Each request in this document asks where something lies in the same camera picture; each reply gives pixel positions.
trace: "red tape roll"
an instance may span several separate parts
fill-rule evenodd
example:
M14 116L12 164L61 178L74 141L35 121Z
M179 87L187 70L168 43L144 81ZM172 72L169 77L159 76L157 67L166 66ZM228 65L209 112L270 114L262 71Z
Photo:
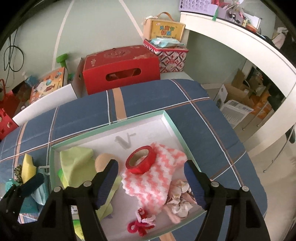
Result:
M136 161L141 157L146 156L138 165L134 166ZM132 174L144 174L147 172L153 163L155 163L156 152L151 146L142 146L136 149L126 160L126 168Z

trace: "red box lid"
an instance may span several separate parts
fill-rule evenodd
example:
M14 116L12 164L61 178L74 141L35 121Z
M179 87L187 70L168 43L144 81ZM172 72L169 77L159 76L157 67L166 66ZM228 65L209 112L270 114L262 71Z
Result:
M155 51L175 51L175 52L180 52L180 53L182 53L182 52L187 53L189 51L187 48L184 48L184 47L160 48L160 47L153 45L152 43L150 43L146 39L144 40L144 45L148 45L149 47L151 47Z
M83 70L85 71L106 64L141 58L158 57L143 45L113 48L87 55Z

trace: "plaid tablecloth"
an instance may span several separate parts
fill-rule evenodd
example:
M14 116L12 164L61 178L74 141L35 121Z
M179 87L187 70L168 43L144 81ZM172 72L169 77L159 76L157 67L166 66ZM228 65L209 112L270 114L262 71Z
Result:
M0 183L13 175L25 153L35 166L48 164L51 145L122 119L166 110L200 169L227 188L250 188L262 214L266 193L243 144L207 92L195 81L156 80L100 92L66 103L20 126L0 143ZM20 222L37 219L21 215ZM173 231L177 241L194 240L205 215ZM219 240L227 233L230 208L225 211Z

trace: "pink and white striped cloth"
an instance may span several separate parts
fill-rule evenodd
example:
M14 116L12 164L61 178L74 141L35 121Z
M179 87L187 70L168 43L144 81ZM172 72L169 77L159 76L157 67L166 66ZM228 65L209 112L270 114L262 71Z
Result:
M182 151L156 142L150 146L156 152L156 160L150 170L136 175L126 169L122 174L122 183L128 195L137 197L140 208L147 210L150 215L156 215L162 211L167 200L175 169L182 167L187 157Z

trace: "yellow sponge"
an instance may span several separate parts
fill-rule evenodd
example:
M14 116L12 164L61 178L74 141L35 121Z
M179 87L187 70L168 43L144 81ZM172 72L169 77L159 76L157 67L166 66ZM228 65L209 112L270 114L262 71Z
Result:
M25 154L22 163L22 181L26 183L29 179L36 175L37 168L33 165L33 159L30 155Z

